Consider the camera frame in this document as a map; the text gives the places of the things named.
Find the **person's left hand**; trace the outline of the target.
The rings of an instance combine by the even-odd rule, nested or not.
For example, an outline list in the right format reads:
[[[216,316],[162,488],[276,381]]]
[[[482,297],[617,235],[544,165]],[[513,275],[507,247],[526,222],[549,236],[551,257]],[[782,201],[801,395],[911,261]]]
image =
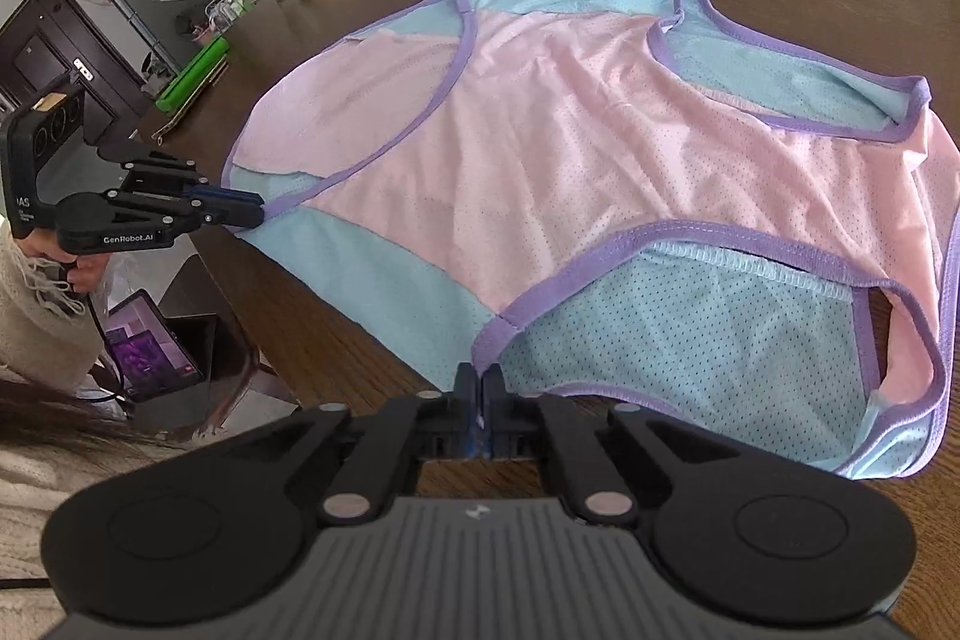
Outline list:
[[[110,262],[110,253],[71,255],[57,242],[57,234],[49,229],[34,229],[28,237],[14,241],[28,259],[46,259],[67,267],[65,280],[75,294],[91,294],[98,289]]]

